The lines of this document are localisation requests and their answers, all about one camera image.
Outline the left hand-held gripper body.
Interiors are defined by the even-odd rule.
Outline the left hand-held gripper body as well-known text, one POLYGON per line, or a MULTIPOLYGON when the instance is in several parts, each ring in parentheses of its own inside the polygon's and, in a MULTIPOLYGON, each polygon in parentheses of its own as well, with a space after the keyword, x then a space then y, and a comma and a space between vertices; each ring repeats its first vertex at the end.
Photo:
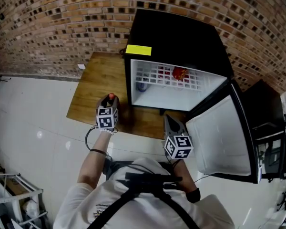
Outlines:
POLYGON ((97 109, 96 122, 99 129, 113 131, 119 120, 118 108, 102 107, 97 109))

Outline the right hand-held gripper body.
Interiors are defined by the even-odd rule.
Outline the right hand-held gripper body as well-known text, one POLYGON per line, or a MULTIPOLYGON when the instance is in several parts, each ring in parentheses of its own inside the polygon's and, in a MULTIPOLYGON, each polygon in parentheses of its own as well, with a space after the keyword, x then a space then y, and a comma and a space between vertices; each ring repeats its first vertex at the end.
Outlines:
POLYGON ((194 149, 189 134, 185 131, 181 134, 165 134, 164 150, 171 159, 185 159, 194 149))

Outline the dark bottle with red cap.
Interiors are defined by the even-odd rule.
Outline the dark bottle with red cap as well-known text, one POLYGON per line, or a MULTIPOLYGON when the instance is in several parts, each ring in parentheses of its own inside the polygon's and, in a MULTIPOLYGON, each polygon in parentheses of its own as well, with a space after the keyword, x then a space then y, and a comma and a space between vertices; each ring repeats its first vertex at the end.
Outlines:
POLYGON ((115 94, 109 93, 105 96, 105 98, 107 98, 107 107, 111 107, 114 103, 115 94))

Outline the black mini fridge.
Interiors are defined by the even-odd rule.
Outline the black mini fridge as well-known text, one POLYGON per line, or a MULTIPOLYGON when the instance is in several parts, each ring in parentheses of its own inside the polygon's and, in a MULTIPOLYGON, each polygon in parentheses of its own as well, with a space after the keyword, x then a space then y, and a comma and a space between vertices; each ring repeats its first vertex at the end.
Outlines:
POLYGON ((139 9, 128 44, 152 48, 151 56, 124 55, 128 104, 184 112, 184 125, 188 113, 195 106, 220 85, 234 80, 232 66, 217 30, 207 23, 139 9), (203 77, 203 90, 198 92, 149 84, 145 92, 139 92, 135 82, 137 68, 156 64, 197 71, 203 77))

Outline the person's left forearm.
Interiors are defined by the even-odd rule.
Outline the person's left forearm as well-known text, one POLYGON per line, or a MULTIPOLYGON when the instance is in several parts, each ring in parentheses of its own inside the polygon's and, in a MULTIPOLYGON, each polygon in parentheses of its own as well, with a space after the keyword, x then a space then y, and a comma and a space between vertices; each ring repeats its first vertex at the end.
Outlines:
POLYGON ((93 145, 96 151, 90 151, 85 158, 78 176, 78 183, 85 183, 95 189, 102 174, 108 144, 112 134, 108 131, 101 131, 98 139, 93 145))

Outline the person's right forearm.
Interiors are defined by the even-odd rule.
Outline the person's right forearm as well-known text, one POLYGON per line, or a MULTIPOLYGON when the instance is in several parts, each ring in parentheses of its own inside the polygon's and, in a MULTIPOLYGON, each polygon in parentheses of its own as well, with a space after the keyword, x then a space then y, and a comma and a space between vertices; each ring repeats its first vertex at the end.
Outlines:
POLYGON ((177 160, 174 163, 173 167, 175 176, 182 178, 182 181, 179 182, 179 187, 182 189, 183 192, 192 192, 198 188, 193 181, 183 159, 177 160))

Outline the low wooden table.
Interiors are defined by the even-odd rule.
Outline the low wooden table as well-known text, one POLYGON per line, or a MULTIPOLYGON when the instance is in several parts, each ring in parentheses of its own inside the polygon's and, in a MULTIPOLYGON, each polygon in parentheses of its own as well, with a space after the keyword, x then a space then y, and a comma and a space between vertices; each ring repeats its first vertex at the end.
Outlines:
POLYGON ((158 109, 128 105, 124 60, 120 54, 92 54, 72 98, 67 118, 95 124, 97 102, 109 93, 114 93, 120 101, 118 131, 164 138, 164 117, 158 109))

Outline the black chest harness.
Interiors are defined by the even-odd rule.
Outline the black chest harness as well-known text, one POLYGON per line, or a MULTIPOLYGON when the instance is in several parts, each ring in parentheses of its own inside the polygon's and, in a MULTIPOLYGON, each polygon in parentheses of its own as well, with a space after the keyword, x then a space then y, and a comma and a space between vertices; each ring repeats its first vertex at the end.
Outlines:
POLYGON ((127 172, 125 174, 125 179, 126 180, 119 180, 119 182, 125 185, 128 190, 103 213, 101 213, 87 229, 102 229, 118 210, 120 210, 129 201, 139 197, 141 193, 153 194, 154 197, 164 202, 179 215, 189 229, 200 229, 192 217, 178 203, 173 201, 170 195, 164 192, 165 189, 173 187, 171 183, 182 181, 181 177, 127 172))

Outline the red packet on fridge shelf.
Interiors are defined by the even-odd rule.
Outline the red packet on fridge shelf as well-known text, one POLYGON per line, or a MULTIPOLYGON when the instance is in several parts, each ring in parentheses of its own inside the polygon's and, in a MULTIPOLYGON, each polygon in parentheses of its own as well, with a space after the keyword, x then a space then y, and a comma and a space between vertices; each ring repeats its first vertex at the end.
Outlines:
POLYGON ((188 70, 186 68, 182 68, 182 67, 177 67, 175 66, 172 72, 172 76, 178 80, 178 81, 182 81, 185 77, 185 75, 187 74, 188 70))

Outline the red and white can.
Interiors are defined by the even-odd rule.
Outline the red and white can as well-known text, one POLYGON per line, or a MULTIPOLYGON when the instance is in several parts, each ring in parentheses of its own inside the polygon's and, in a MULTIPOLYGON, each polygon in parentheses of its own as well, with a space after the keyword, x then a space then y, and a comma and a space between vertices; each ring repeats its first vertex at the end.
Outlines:
POLYGON ((158 67, 157 74, 158 78, 169 79, 171 75, 171 69, 169 67, 158 67))

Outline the yellow sticker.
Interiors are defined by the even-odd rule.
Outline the yellow sticker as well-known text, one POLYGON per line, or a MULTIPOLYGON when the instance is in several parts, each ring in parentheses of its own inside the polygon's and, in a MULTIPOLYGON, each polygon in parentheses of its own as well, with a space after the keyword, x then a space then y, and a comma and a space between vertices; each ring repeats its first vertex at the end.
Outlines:
POLYGON ((148 46, 128 44, 125 53, 151 56, 152 48, 148 46))

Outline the white t-shirt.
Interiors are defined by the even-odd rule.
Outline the white t-shirt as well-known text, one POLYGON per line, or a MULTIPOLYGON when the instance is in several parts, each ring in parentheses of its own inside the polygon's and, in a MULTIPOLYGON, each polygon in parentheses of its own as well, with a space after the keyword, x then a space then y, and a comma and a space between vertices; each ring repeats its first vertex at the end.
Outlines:
MULTIPOLYGON (((56 216, 53 229, 87 229, 109 206, 127 191, 122 184, 127 172, 140 174, 130 167, 122 167, 93 189, 85 183, 72 186, 56 216)), ((180 205, 199 229, 235 229, 224 206, 215 195, 191 203, 183 191, 165 189, 165 193, 180 205)), ((189 229, 181 217, 152 194, 142 193, 122 206, 105 224, 104 229, 189 229)))

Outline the black cabinet with glass door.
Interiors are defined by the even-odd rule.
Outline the black cabinet with glass door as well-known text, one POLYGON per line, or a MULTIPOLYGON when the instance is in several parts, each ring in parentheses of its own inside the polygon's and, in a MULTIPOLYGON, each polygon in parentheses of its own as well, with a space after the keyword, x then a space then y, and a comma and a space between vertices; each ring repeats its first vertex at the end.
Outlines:
POLYGON ((286 125, 280 94, 263 80, 242 95, 245 114, 257 148, 262 178, 283 177, 286 125))

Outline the white metal rack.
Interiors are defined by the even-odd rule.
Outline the white metal rack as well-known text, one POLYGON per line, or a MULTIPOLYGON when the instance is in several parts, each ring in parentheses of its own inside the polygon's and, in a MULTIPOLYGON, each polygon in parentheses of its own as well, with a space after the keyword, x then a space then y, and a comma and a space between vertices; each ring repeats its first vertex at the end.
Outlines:
POLYGON ((0 174, 0 229, 48 229, 43 189, 20 174, 0 174))

